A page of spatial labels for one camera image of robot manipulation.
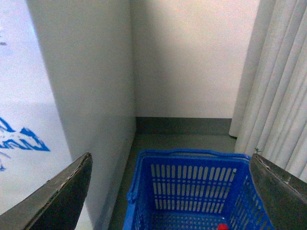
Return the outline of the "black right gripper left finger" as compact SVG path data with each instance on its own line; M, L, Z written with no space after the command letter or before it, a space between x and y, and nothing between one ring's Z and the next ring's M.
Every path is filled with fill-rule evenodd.
M0 216L2 230L73 230L92 174L93 158L85 153Z

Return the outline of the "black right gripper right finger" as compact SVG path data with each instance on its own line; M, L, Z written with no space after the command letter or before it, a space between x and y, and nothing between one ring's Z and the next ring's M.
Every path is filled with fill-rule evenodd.
M307 183L261 155L252 155L249 169L255 189L276 230L307 228Z

